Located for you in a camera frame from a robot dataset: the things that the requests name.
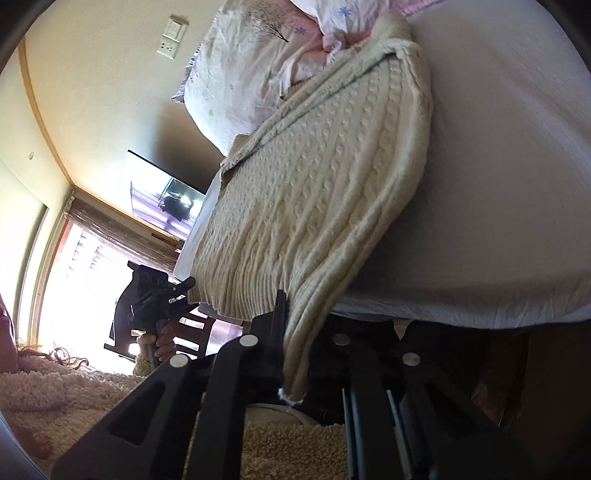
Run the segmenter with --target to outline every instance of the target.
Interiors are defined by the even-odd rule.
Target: blue flower print
[[[353,15],[353,10],[347,7],[341,7],[339,8],[339,14],[342,17],[350,17],[351,15]]]

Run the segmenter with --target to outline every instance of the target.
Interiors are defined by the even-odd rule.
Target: blanket
[[[402,15],[388,11],[222,168],[189,299],[248,320],[285,290],[290,400],[306,391],[324,319],[417,188],[431,106],[423,51]]]
[[[36,356],[21,358],[20,368],[0,374],[0,408],[48,476],[56,460],[143,380],[75,371]],[[257,410],[247,411],[241,479],[346,479],[343,426],[270,420]]]

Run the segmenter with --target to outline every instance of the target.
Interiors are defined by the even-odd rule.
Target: wall outlet
[[[174,60],[174,56],[177,54],[178,50],[178,42],[172,40],[171,38],[162,36],[160,37],[160,45],[158,46],[158,53],[168,57],[171,60]]]

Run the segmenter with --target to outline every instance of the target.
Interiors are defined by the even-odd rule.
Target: fitted sheet
[[[446,0],[409,21],[431,67],[425,174],[335,313],[480,328],[590,318],[583,61],[535,0]],[[179,278],[210,211],[204,203]]]

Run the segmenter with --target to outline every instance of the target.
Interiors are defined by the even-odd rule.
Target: bed
[[[423,179],[333,312],[515,328],[591,317],[591,75],[534,0],[409,17],[431,69]],[[191,273],[217,176],[175,268]]]

